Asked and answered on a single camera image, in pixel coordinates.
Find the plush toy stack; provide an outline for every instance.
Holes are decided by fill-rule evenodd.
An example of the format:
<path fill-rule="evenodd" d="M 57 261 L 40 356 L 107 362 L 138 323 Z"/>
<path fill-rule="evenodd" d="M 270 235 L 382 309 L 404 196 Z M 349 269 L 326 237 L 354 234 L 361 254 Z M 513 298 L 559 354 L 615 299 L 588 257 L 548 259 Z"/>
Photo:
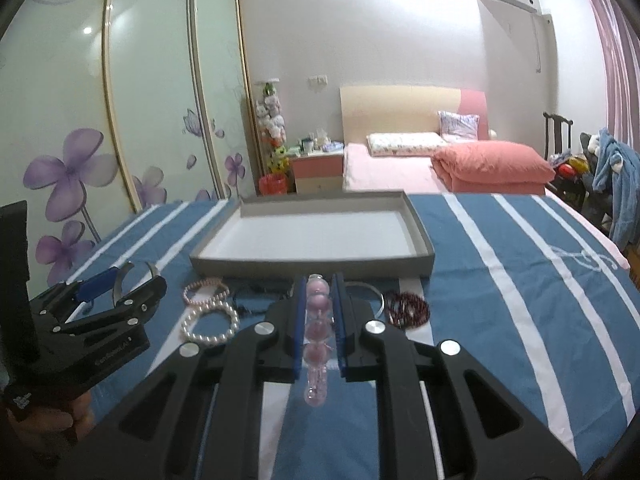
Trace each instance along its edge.
<path fill-rule="evenodd" d="M 285 146 L 280 146 L 273 150 L 271 157 L 267 164 L 271 173 L 286 174 L 289 171 L 289 159 L 286 157 L 287 149 Z"/>
<path fill-rule="evenodd" d="M 255 114 L 258 117 L 258 129 L 262 140 L 274 148 L 283 146 L 287 140 L 284 117 L 280 99 L 272 83 L 264 85 L 262 99 L 255 104 Z"/>

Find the headboard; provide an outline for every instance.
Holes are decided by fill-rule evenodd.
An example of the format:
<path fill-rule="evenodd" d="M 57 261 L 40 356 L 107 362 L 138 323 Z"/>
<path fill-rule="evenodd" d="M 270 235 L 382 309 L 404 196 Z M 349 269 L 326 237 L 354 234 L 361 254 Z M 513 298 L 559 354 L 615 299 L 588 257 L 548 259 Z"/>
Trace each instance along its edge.
<path fill-rule="evenodd" d="M 343 86 L 344 143 L 379 133 L 439 132 L 438 111 L 480 116 L 478 138 L 489 139 L 484 92 L 436 86 Z"/>

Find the blue striped bedsheet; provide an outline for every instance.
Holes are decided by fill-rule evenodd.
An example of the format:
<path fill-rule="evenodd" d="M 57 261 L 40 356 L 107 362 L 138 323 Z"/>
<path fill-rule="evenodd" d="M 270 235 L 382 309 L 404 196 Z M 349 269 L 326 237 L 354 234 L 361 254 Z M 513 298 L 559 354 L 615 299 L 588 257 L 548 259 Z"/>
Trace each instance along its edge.
<path fill-rule="evenodd" d="M 640 294 L 628 274 L 556 202 L 537 196 L 410 197 L 436 251 L 428 280 L 370 283 L 424 295 L 427 325 L 409 332 L 432 344 L 459 341 L 577 456 L 583 470 L 607 454 L 640 406 Z M 226 201 L 154 206 L 99 245 L 71 279 L 132 261 L 124 290 L 155 262 L 168 290 L 146 324 L 151 348 L 94 389 L 98 420 L 179 344 L 182 288 L 198 277 L 189 254 Z M 268 300 L 247 304 L 258 310 Z M 91 314 L 111 306 L 100 298 Z M 243 326 L 259 317 L 242 320 Z M 197 330 L 221 332 L 222 316 Z M 332 366 L 326 404 L 303 402 L 305 378 L 266 384 L 260 478 L 378 476 L 375 386 L 346 384 Z"/>

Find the metal bangle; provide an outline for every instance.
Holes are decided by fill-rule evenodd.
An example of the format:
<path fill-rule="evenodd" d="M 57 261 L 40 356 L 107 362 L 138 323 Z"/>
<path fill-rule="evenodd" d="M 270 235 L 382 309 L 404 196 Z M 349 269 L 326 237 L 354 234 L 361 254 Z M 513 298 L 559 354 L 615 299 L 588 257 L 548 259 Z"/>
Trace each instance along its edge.
<path fill-rule="evenodd" d="M 369 285 L 369 283 L 364 282 L 345 282 L 344 286 L 361 286 L 363 288 L 368 288 L 371 292 L 375 293 L 380 298 L 380 310 L 376 313 L 376 319 L 380 318 L 380 315 L 385 311 L 385 297 L 382 292 L 377 290 L 373 285 Z"/>
<path fill-rule="evenodd" d="M 217 310 L 224 312 L 229 316 L 229 319 L 231 320 L 229 330 L 217 336 L 205 336 L 191 332 L 191 327 L 198 319 Z M 232 306 L 230 306 L 226 301 L 211 301 L 210 303 L 201 304 L 192 308 L 187 317 L 184 318 L 180 331 L 187 341 L 193 341 L 194 343 L 199 343 L 205 346 L 217 346 L 222 345 L 231 339 L 239 328 L 240 319 L 238 317 L 238 313 Z"/>

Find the blue gripper pad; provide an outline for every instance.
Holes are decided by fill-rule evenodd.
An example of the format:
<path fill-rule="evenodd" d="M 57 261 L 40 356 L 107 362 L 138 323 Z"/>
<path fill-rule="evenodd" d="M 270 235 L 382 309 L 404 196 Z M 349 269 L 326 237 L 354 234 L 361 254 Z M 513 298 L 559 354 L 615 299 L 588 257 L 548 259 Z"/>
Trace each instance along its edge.
<path fill-rule="evenodd" d="M 296 380 L 300 377 L 302 369 L 302 348 L 305 338 L 305 315 L 306 315 L 306 278 L 300 278 L 298 282 L 298 302 L 294 305 L 296 309 L 296 322 L 293 333 L 294 354 L 293 372 Z"/>
<path fill-rule="evenodd" d="M 338 277 L 336 274 L 331 279 L 331 289 L 329 291 L 334 304 L 334 325 L 335 325 L 335 347 L 338 354 L 338 368 L 340 374 L 344 372 L 346 366 L 346 359 L 344 355 L 344 339 L 346 337 L 346 330 L 344 327 L 344 317 L 342 314 L 342 302 L 340 298 L 340 291 L 338 290 Z"/>
<path fill-rule="evenodd" d="M 83 301 L 95 300 L 98 296 L 111 290 L 116 282 L 119 270 L 118 267 L 110 267 L 100 274 L 84 280 L 78 288 L 78 292 L 76 292 L 76 301 L 82 303 Z"/>

